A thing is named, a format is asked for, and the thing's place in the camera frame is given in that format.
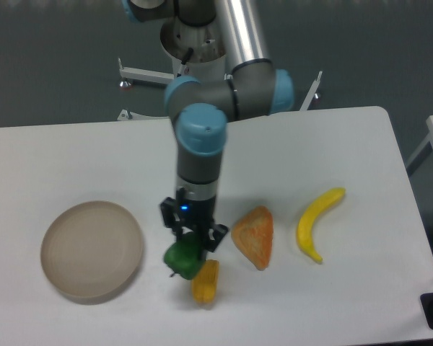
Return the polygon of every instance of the beige bowl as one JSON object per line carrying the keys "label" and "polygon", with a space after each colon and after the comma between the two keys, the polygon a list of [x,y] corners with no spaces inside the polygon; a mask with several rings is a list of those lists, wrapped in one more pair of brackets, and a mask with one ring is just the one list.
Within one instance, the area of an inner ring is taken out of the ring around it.
{"label": "beige bowl", "polygon": [[131,282],[142,251],[136,219],[117,204],[94,201],[68,209],[51,224],[40,260],[46,277],[67,298],[102,303]]}

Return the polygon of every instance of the green pepper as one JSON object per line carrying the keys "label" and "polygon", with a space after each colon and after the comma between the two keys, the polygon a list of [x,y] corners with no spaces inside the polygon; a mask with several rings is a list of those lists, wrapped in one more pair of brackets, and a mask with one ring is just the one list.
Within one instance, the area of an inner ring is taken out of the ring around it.
{"label": "green pepper", "polygon": [[188,232],[168,248],[164,262],[182,278],[192,280],[205,263],[205,259],[200,258],[201,253],[202,246],[198,237],[194,232]]}

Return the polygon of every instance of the yellow banana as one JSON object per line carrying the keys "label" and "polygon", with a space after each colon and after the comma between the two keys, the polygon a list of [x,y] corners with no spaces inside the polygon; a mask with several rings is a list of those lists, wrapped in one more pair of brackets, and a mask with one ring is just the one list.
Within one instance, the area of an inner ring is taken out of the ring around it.
{"label": "yellow banana", "polygon": [[300,250],[311,257],[315,262],[322,263],[323,258],[316,252],[312,241],[312,225],[316,218],[324,211],[341,201],[345,195],[343,187],[334,187],[316,198],[300,218],[297,227],[297,244]]}

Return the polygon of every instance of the bread slice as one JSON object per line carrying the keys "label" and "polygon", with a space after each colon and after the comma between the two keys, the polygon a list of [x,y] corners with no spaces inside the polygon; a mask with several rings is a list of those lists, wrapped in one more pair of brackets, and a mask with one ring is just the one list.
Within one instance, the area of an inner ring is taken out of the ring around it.
{"label": "bread slice", "polygon": [[262,205],[241,218],[232,229],[234,244],[258,270],[265,270],[269,265],[273,230],[273,216]]}

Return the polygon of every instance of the gray floor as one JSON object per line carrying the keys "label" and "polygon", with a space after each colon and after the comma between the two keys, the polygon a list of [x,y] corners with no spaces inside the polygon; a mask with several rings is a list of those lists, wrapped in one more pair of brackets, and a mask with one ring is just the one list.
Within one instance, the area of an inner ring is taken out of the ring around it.
{"label": "gray floor", "polygon": [[[322,69],[318,107],[384,107],[407,159],[433,115],[433,0],[257,2],[296,107]],[[130,23],[118,0],[0,0],[0,127],[114,121],[123,108],[163,115],[163,90],[122,92],[117,67],[120,56],[170,71],[160,26]],[[411,182],[433,234],[433,156]]]}

